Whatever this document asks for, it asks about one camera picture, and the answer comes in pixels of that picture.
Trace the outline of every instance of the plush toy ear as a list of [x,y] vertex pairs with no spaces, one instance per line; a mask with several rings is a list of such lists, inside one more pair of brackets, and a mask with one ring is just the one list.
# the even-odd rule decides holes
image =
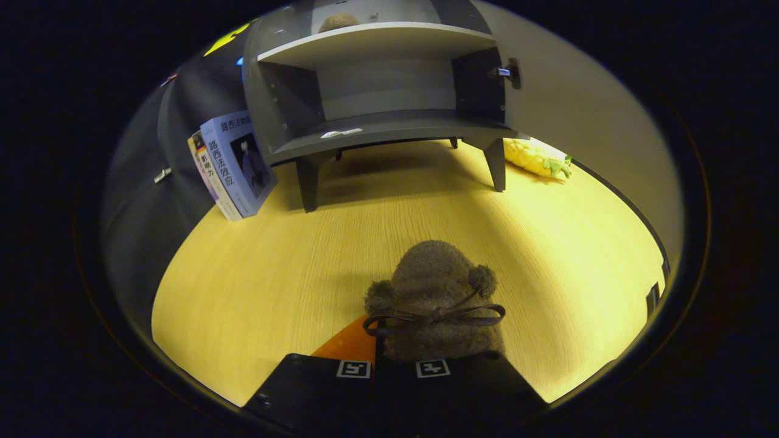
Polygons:
[[392,283],[388,280],[374,282],[365,296],[365,311],[369,315],[386,313],[392,307],[394,295]]
[[490,268],[479,265],[468,273],[468,284],[470,284],[472,288],[478,289],[479,295],[487,298],[495,291],[495,288],[498,286],[498,281],[495,279],[495,274],[492,273]]

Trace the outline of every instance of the stuffed toy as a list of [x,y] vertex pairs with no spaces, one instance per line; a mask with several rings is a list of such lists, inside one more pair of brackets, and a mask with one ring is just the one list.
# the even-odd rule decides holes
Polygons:
[[319,28],[319,33],[327,32],[328,30],[340,29],[341,27],[354,26],[360,24],[356,18],[351,14],[339,13],[329,16],[325,19],[322,26]]
[[563,175],[571,177],[571,157],[538,139],[503,139],[503,152],[508,162],[536,175],[563,182]]
[[384,337],[384,355],[398,362],[504,353],[496,324],[506,310],[490,300],[496,286],[491,269],[474,266],[453,245],[421,242],[400,259],[391,280],[370,287],[363,328]]

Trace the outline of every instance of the book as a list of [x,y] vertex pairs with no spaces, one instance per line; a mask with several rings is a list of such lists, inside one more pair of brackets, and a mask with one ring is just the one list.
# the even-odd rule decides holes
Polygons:
[[222,181],[219,179],[216,171],[211,163],[211,157],[208,155],[206,149],[206,143],[203,141],[203,136],[200,131],[192,134],[187,140],[189,144],[189,152],[192,153],[192,157],[195,159],[200,177],[203,178],[203,182],[208,187],[208,191],[213,197],[213,200],[217,203],[219,210],[229,221],[238,221],[243,218],[235,208],[233,201],[225,191]]
[[241,216],[257,214],[276,177],[259,152],[249,112],[212,118],[200,132],[214,170]]

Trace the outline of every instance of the wooden floor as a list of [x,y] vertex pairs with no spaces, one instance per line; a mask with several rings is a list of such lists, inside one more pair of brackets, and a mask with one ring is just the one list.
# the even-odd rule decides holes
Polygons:
[[363,313],[372,281],[429,238],[495,271],[509,360],[554,401],[616,358],[664,282],[638,217],[579,168],[567,183],[507,164],[497,193],[480,150],[448,141],[349,150],[320,173],[306,214],[293,164],[260,212],[214,207],[171,261],[153,338],[197,380],[242,406],[290,352],[311,354]]

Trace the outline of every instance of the ribbon bow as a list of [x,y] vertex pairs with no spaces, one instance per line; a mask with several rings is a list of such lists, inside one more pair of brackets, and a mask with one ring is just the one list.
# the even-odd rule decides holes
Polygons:
[[[460,302],[458,302],[454,306],[436,307],[435,309],[432,310],[432,312],[426,315],[420,315],[418,313],[408,312],[403,309],[394,309],[396,312],[402,313],[402,315],[371,316],[370,318],[366,319],[365,322],[362,323],[362,328],[364,328],[365,332],[367,332],[371,336],[387,336],[391,334],[400,333],[403,331],[417,330],[419,328],[426,327],[432,324],[437,324],[437,323],[455,323],[464,326],[494,326],[497,323],[499,323],[506,315],[506,309],[504,309],[503,306],[501,306],[500,304],[487,304],[479,307],[468,307],[465,309],[458,309],[461,305],[465,304],[471,298],[473,298],[480,290],[481,289],[474,290],[473,293],[471,293],[464,299],[460,300]],[[482,309],[495,310],[498,313],[498,316],[493,316],[493,317],[468,316],[469,314]],[[377,328],[368,327],[377,321],[386,321],[386,320],[400,320],[400,321],[405,321],[406,323],[403,323],[396,327],[377,327]]]

